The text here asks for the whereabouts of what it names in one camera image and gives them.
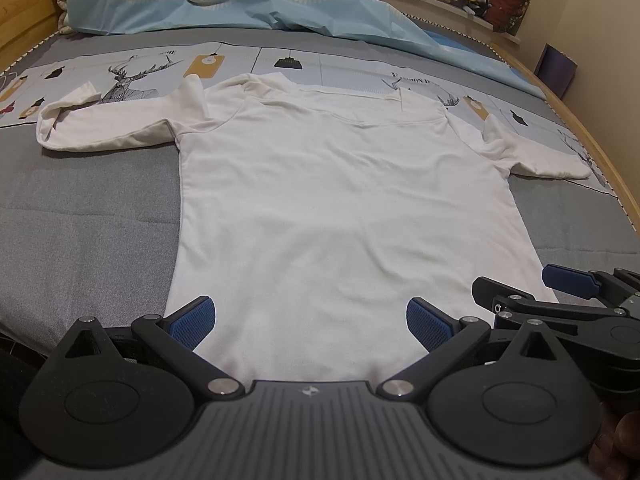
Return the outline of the dark red plush cushion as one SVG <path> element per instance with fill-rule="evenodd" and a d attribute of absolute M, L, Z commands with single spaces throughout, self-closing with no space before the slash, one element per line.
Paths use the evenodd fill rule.
<path fill-rule="evenodd" d="M 510 32 L 524 18 L 530 0 L 488 0 L 488 8 L 483 15 L 494 32 Z"/>

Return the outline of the grey printed bed sheet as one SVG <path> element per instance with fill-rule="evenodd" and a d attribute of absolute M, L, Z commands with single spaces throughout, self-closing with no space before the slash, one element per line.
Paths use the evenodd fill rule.
<path fill-rule="evenodd" d="M 20 70 L 75 56 L 152 47 L 264 47 L 329 54 L 358 66 L 412 68 L 495 93 L 544 117 L 540 99 L 441 62 L 313 32 L 179 29 L 130 36 L 52 38 Z M 32 125 L 1 131 L 1 344 L 50 351 L 84 314 L 123 326 L 167 302 L 179 232 L 179 159 L 174 144 L 106 153 L 48 152 Z M 544 263 L 582 270 L 637 270 L 639 239 L 611 195 L 585 185 L 513 177 L 511 193 Z"/>

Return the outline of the light blue duvet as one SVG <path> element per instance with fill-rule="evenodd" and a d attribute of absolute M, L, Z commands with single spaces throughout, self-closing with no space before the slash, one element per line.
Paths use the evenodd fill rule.
<path fill-rule="evenodd" d="M 430 58 L 544 97 L 506 63 L 440 44 L 380 0 L 66 0 L 66 6 L 67 24 L 75 32 L 131 35 L 185 28 L 316 32 Z"/>

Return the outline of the dark purple box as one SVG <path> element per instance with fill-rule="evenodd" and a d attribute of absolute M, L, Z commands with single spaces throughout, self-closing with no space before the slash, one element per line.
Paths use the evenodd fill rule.
<path fill-rule="evenodd" d="M 542 81 L 559 99 L 563 99 L 577 72 L 577 64 L 565 53 L 546 44 L 534 70 Z"/>

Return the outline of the white long-sleeve shirt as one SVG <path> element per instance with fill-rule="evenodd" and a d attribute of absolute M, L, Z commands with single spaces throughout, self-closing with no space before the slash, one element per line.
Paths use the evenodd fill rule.
<path fill-rule="evenodd" d="M 279 73 L 102 104 L 84 84 L 39 114 L 51 151 L 174 142 L 180 231 L 166 309 L 212 298 L 200 356 L 240 382 L 382 382 L 421 359 L 406 305 L 479 315 L 479 276 L 553 294 L 509 177 L 585 179 L 577 156 L 408 89 L 302 86 Z"/>

